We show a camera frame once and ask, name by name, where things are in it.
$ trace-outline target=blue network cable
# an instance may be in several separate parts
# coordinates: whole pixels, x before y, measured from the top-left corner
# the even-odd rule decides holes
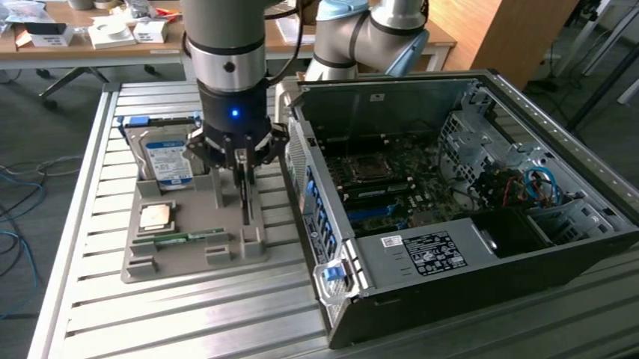
[[[13,237],[20,241],[20,245],[24,249],[24,252],[26,253],[26,259],[29,260],[30,271],[33,273],[33,294],[26,300],[24,300],[22,303],[16,305],[10,310],[8,310],[6,312],[4,312],[4,314],[0,315],[0,320],[2,320],[4,318],[6,318],[12,314],[14,314],[17,311],[20,311],[20,309],[24,308],[24,306],[29,303],[30,299],[33,299],[34,294],[36,294],[36,290],[37,290],[37,271],[36,271],[36,265],[34,265],[34,262],[33,262],[33,255],[30,253],[30,248],[29,248],[25,240],[16,233],[6,232],[5,230],[0,230],[0,234],[4,234],[5,236]]]
[[[529,170],[526,170],[522,173],[522,181],[524,181],[525,190],[528,191],[529,196],[535,199],[537,198],[537,194],[535,193],[532,188],[532,183],[531,183],[532,181],[529,181],[529,176],[528,176],[535,171],[543,172],[544,175],[548,176],[549,186],[552,187],[552,192],[555,194],[555,205],[559,206],[561,204],[561,193],[559,191],[557,183],[555,181],[555,176],[552,175],[552,172],[549,172],[548,168],[532,167]]]
[[[8,182],[13,183],[14,185],[29,185],[29,186],[33,186],[37,188],[37,191],[40,192],[40,195],[37,196],[37,199],[36,201],[33,202],[33,204],[29,206],[29,208],[26,208],[24,211],[21,211],[18,214],[16,215],[12,215],[9,217],[9,214],[6,213],[5,214],[5,219],[0,219],[0,223],[2,222],[8,222],[9,220],[12,219],[16,219],[17,217],[21,217],[24,216],[26,213],[29,213],[33,208],[36,208],[40,203],[44,201],[44,195],[45,195],[45,189],[41,185],[38,185],[37,183],[33,183],[33,182],[22,182],[22,181],[17,181],[16,179],[8,177],[5,174],[1,174],[0,173],[0,178],[2,178],[4,180],[6,180]]]

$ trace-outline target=gray floor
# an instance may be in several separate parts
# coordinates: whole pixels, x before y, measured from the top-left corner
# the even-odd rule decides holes
[[[557,53],[567,48],[575,35],[573,29],[564,30],[555,46]],[[571,90],[568,86],[563,86],[559,92],[549,95],[556,99],[555,101],[560,101],[565,92],[571,91],[561,106],[568,117],[585,102],[627,51],[628,47],[624,45],[615,47],[595,74],[583,79],[581,89]],[[160,75],[150,76],[141,70],[141,67],[120,67],[104,69],[102,73],[116,82],[184,79],[178,65],[157,66],[157,71]],[[50,72],[58,77],[65,71],[52,70]],[[639,96],[627,106],[617,105],[613,99],[637,77],[639,64],[635,64],[593,109],[585,119],[585,128],[580,132],[593,151],[633,185],[639,185],[639,158],[633,154],[635,143],[639,140],[639,122],[633,120],[639,109]],[[64,88],[52,96],[52,99],[60,103],[60,109],[52,112],[46,111],[37,101],[37,92],[50,82],[52,80],[40,79],[34,75],[34,71],[25,70],[13,84],[0,85],[0,124],[2,126],[0,165],[22,161],[41,162],[58,156],[80,154],[84,151],[101,84],[92,76],[84,75],[73,82],[72,87]],[[532,98],[548,112],[553,110],[553,104],[545,95],[532,95]],[[44,278],[48,278],[53,265],[73,184],[74,176],[50,178],[45,185],[45,202],[17,220],[30,243],[37,267]],[[28,191],[29,188],[18,188],[0,180],[0,203],[5,206],[13,204]],[[0,223],[0,230],[10,230],[9,225]],[[0,268],[5,268],[6,258],[8,256],[0,257]],[[24,298],[28,298],[32,292],[29,267],[22,260],[17,268],[0,278],[0,310],[10,308]],[[44,290],[40,288],[20,313],[37,313],[42,294]],[[34,319],[0,321],[0,358],[25,357],[34,322]]]

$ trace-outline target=motherboard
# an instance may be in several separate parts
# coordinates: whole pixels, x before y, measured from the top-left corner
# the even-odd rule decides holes
[[[322,153],[357,237],[449,221],[474,206],[454,199],[456,179],[438,170],[434,133],[326,142]]]

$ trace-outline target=robotic arm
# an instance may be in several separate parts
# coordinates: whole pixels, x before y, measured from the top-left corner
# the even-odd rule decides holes
[[[356,63],[402,76],[418,59],[426,0],[322,0],[306,80],[353,79]],[[266,115],[264,8],[276,0],[181,0],[204,123],[188,149],[253,183],[253,168],[284,150],[286,130]]]

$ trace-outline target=white box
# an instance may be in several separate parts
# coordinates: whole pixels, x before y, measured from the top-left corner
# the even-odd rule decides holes
[[[168,26],[165,21],[138,22],[133,29],[133,37],[138,43],[162,43],[166,39]]]
[[[66,24],[25,24],[30,41],[36,47],[68,46],[73,39],[73,28]]]
[[[129,28],[120,23],[98,24],[89,27],[90,43],[94,49],[134,45],[136,39]]]

